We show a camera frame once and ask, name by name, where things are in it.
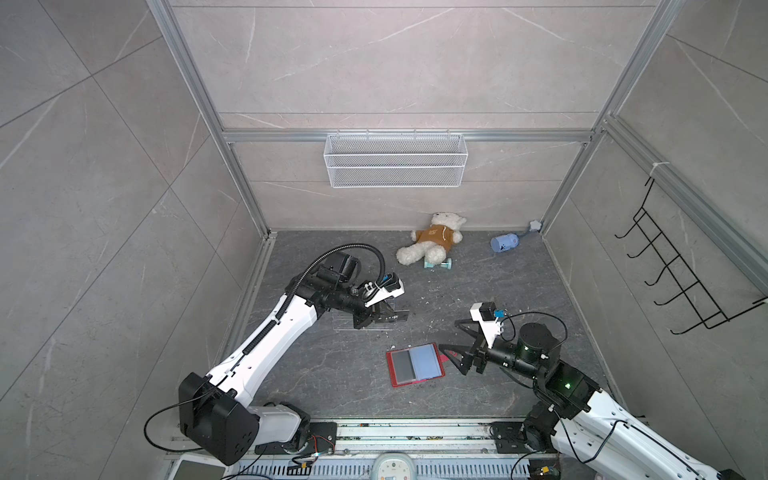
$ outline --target teddy bear leg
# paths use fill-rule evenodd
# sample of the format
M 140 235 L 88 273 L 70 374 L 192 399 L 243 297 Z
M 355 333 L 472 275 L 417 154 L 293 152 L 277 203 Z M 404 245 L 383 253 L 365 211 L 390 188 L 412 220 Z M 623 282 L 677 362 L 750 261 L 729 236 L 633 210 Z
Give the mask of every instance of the teddy bear leg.
M 437 265 L 445 260 L 446 252 L 445 248 L 440 245 L 430 247 L 424 254 L 424 260 Z
M 410 247 L 398 249 L 395 257 L 397 257 L 397 261 L 401 264 L 410 265 L 411 263 L 421 260 L 424 256 L 424 252 L 434 244 L 434 242 L 414 243 Z

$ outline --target white zip tie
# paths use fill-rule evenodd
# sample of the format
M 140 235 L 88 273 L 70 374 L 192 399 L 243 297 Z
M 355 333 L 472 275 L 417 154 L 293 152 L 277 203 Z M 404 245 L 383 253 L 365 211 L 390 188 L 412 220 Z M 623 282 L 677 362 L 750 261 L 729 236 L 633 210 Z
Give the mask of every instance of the white zip tie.
M 650 169 L 650 172 L 648 172 L 648 177 L 652 176 L 654 174 L 654 170 L 656 170 L 656 167 L 659 165 L 667 165 L 669 162 L 654 162 L 654 167 Z

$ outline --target teddy bear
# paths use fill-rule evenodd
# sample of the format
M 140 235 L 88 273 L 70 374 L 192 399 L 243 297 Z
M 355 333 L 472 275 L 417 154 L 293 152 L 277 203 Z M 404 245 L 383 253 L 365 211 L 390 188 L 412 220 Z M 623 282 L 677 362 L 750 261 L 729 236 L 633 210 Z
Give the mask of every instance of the teddy bear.
M 424 257 L 424 260 L 435 265 L 442 263 L 451 247 L 462 241 L 458 229 L 466 221 L 464 217 L 448 212 L 432 215 L 432 225 L 427 230 L 411 231 L 411 240 L 415 243 L 397 250 L 397 261 L 410 265 Z

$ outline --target brown sweater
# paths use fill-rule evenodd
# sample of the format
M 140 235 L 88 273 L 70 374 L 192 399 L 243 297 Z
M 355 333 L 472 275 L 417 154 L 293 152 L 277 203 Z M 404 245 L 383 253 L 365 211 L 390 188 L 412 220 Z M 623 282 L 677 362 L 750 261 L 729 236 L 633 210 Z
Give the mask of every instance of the brown sweater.
M 453 247 L 453 230 L 445 225 L 431 225 L 428 230 L 416 232 L 416 243 L 435 242 L 447 253 Z

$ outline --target teddy bear head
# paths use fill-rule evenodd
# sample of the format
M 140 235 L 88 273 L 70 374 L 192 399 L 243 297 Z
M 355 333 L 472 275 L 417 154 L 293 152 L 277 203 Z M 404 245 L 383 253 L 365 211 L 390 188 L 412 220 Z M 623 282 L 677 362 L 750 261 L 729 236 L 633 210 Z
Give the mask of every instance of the teddy bear head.
M 449 212 L 440 212 L 432 215 L 432 225 L 445 225 L 455 232 L 458 232 L 458 229 L 461 228 L 466 221 L 467 219 L 464 217 Z

